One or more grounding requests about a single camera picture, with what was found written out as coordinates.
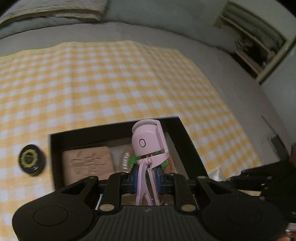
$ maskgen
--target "open box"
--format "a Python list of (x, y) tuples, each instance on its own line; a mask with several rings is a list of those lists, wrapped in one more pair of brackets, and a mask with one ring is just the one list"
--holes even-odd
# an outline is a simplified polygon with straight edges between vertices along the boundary
[[(176, 171), (187, 179), (207, 176), (203, 163), (178, 117), (159, 119)], [(94, 126), (50, 135), (52, 172), (56, 190), (66, 186), (62, 156), (67, 150), (130, 144), (136, 121)]]

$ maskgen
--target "white shelf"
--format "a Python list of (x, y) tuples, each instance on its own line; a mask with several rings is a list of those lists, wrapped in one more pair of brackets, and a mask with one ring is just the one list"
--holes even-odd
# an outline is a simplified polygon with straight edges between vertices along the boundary
[(293, 41), (287, 40), (285, 44), (281, 47), (281, 49), (277, 52), (277, 54), (272, 58), (272, 60), (266, 65), (266, 67), (262, 70), (260, 75), (257, 76), (256, 81), (258, 83), (262, 83), (264, 78), (270, 74), (273, 69), (280, 63), (283, 56), (287, 53), (290, 46), (293, 44)]
[(250, 58), (246, 53), (244, 53), (241, 50), (235, 51), (235, 53), (248, 65), (251, 67), (251, 69), (259, 75), (262, 71), (262, 68), (258, 63), (256, 63), (252, 58)]
[(247, 30), (245, 30), (244, 28), (242, 28), (241, 26), (236, 24), (234, 21), (232, 21), (231, 19), (229, 19), (223, 15), (221, 15), (220, 18), (223, 19), (224, 21), (228, 22), (230, 25), (234, 26), (235, 28), (237, 28), (243, 34), (247, 35), (254, 42), (256, 42), (261, 48), (263, 48), (268, 54), (270, 53), (270, 50), (259, 39), (257, 39), (255, 36), (250, 34)]

